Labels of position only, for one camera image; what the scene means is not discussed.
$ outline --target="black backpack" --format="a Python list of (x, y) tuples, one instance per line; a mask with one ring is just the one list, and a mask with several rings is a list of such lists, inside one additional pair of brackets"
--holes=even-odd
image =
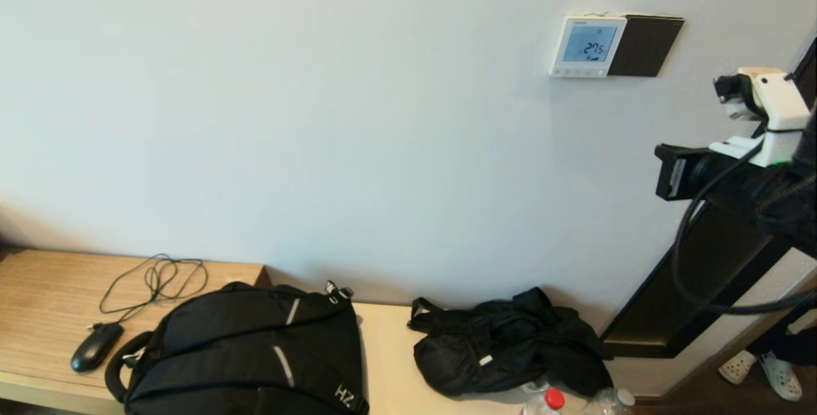
[(442, 310), (419, 298), (408, 326), (428, 334), (414, 346), (414, 360), (443, 395), (505, 391), (542, 376), (587, 396), (613, 386), (602, 362), (612, 357), (593, 328), (536, 288), (473, 310)]
[(366, 415), (352, 292), (327, 292), (233, 282), (190, 299), (123, 346), (105, 384), (129, 415)]

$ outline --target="white shoe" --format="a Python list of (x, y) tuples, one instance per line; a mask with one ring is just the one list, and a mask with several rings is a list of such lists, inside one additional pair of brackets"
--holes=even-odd
[(771, 384), (771, 389), (774, 389), (774, 392), (785, 400), (799, 401), (803, 395), (803, 389), (800, 387), (797, 375), (794, 375), (794, 370), (791, 369), (791, 363), (777, 359), (771, 351), (761, 355), (760, 361), (768, 383)]
[(741, 351), (735, 357), (726, 361), (723, 366), (717, 369), (717, 372), (724, 377), (726, 381), (733, 385), (740, 385), (749, 374), (749, 369), (758, 360), (754, 354), (748, 351)]

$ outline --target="red bottle cap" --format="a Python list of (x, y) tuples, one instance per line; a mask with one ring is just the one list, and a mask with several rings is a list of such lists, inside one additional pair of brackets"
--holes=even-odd
[(553, 410), (559, 410), (564, 407), (564, 395), (559, 389), (551, 388), (545, 391), (545, 403)]

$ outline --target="computer mouse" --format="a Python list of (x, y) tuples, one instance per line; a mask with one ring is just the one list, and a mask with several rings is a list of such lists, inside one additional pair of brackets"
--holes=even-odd
[(87, 372), (98, 368), (122, 336), (124, 329), (116, 322), (93, 325), (91, 334), (79, 345), (71, 358), (71, 368), (76, 372)]

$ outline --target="floor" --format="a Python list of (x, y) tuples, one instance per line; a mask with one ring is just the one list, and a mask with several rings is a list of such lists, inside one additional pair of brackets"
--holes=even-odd
[[(741, 386), (734, 386), (717, 373), (701, 377), (666, 400), (639, 404), (636, 415), (815, 415), (817, 413), (817, 372), (795, 368), (803, 399), (797, 403), (781, 400), (768, 386), (763, 370), (753, 366)], [(76, 415), (74, 412), (44, 409), (0, 400), (0, 415)]]

